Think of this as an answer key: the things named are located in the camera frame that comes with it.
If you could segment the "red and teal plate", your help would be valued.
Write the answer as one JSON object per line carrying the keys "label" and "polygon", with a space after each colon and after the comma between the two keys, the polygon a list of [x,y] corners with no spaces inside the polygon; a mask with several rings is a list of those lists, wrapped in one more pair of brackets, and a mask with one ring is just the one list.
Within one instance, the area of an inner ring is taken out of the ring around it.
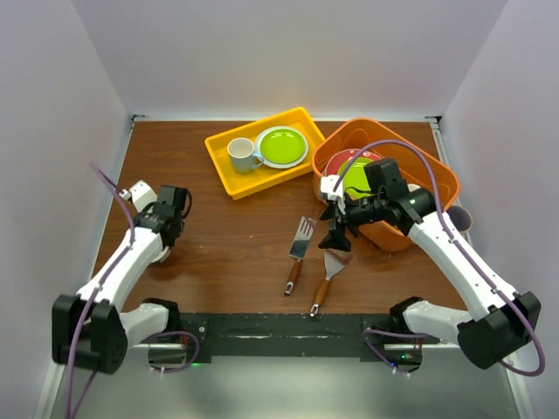
{"label": "red and teal plate", "polygon": [[[349,148],[344,149],[337,154],[335,154],[327,163],[326,167],[323,169],[323,175],[339,175],[343,168],[342,166],[346,163],[351,161],[357,154],[357,148]],[[372,161],[379,161],[382,157],[378,154],[365,151],[362,155],[357,158],[357,162],[355,166],[361,165],[365,166]]]}

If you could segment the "beige purple cup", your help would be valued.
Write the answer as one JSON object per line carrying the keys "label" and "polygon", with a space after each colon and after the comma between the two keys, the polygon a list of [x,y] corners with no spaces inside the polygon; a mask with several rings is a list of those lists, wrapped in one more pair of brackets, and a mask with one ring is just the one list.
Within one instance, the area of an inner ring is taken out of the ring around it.
{"label": "beige purple cup", "polygon": [[473,218],[466,209],[452,205],[446,210],[446,213],[460,233],[466,233],[472,228]]}

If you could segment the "small white dish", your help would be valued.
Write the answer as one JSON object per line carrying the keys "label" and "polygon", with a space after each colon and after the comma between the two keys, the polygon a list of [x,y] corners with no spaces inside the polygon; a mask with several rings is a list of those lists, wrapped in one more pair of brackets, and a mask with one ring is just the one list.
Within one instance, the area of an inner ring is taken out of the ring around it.
{"label": "small white dish", "polygon": [[169,256],[171,249],[169,247],[165,247],[162,251],[152,260],[153,264],[162,263],[166,260]]}

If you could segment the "white cup green handle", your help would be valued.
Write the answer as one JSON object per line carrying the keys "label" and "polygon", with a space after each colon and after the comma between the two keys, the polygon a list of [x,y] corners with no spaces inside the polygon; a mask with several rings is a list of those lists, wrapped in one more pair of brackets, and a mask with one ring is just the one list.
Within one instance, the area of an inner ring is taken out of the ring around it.
{"label": "white cup green handle", "polygon": [[408,188],[408,193],[411,194],[413,192],[416,192],[418,190],[420,190],[422,187],[417,185],[417,184],[407,184],[407,188]]}

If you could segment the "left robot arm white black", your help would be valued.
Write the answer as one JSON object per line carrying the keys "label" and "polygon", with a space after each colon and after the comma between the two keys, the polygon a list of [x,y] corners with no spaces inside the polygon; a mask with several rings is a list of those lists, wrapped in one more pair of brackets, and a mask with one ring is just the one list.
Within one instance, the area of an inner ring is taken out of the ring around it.
{"label": "left robot arm white black", "polygon": [[129,348],[156,337],[175,340],[183,330],[177,303],[145,299],[122,310],[140,276],[182,235],[191,193],[164,185],[133,218],[121,244],[86,285],[52,305],[52,360],[95,373],[113,374]]}

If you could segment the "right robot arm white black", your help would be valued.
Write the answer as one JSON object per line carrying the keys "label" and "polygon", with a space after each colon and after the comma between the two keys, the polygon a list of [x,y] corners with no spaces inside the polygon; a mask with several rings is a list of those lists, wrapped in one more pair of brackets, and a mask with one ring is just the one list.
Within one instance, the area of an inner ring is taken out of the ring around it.
{"label": "right robot arm white black", "polygon": [[395,160],[373,161],[365,171],[373,191],[358,200],[345,193],[340,176],[321,178],[318,191],[327,203],[321,219],[329,226],[320,248],[349,252],[348,232],[356,235],[366,223],[387,222],[431,258],[466,304],[456,310],[408,298],[391,308],[387,334],[401,343],[425,336],[449,341],[481,369],[534,343],[539,365],[531,374],[541,374],[545,358],[535,335],[540,300],[532,292],[518,293],[493,271],[442,210],[438,193],[410,190]]}

